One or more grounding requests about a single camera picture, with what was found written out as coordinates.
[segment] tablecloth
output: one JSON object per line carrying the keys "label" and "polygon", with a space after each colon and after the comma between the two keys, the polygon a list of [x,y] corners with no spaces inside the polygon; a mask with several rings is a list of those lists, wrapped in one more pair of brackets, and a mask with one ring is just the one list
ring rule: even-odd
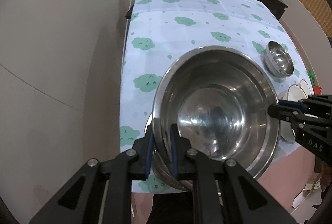
{"label": "tablecloth", "polygon": [[[121,151],[144,136],[159,81],[184,53],[207,45],[236,49],[265,70],[262,54],[271,40],[283,45],[295,71],[278,79],[265,72],[277,94],[310,79],[293,42],[268,8],[257,0],[136,0],[125,46],[120,97]],[[289,155],[299,144],[280,141],[273,161]],[[133,181],[133,192],[177,192],[151,174]]]}

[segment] small stainless steel bowl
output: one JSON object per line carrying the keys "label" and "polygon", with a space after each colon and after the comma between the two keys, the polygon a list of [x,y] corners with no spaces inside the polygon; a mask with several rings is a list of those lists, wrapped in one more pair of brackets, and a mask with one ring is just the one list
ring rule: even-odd
{"label": "small stainless steel bowl", "polygon": [[265,72],[248,56],[222,46],[192,50],[163,76],[155,95],[156,151],[172,170],[169,128],[210,158],[235,158],[255,178],[273,159],[279,121],[267,108],[278,99]]}
{"label": "small stainless steel bowl", "polygon": [[270,41],[266,45],[264,61],[268,70],[278,78],[289,77],[294,73],[291,56],[275,41]]}

